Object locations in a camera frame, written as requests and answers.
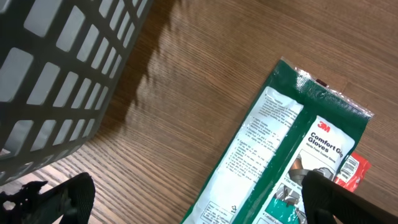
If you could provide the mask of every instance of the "laundry basket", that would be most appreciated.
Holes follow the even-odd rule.
[[[0,0],[0,185],[97,132],[153,0]]]

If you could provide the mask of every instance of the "wood grain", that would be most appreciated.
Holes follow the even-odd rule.
[[[178,223],[285,56],[376,114],[356,193],[398,215],[397,12],[393,0],[155,1],[94,139],[2,189],[89,172],[90,223]]]

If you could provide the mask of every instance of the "red label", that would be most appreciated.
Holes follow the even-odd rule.
[[[319,122],[318,127],[322,128],[327,133],[329,133],[329,131],[330,131],[330,127],[327,124],[325,124],[324,122],[322,122],[322,121]]]

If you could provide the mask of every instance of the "clear plastic wrapper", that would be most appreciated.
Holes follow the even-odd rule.
[[[372,116],[282,58],[182,223],[306,223],[302,179],[333,180]]]

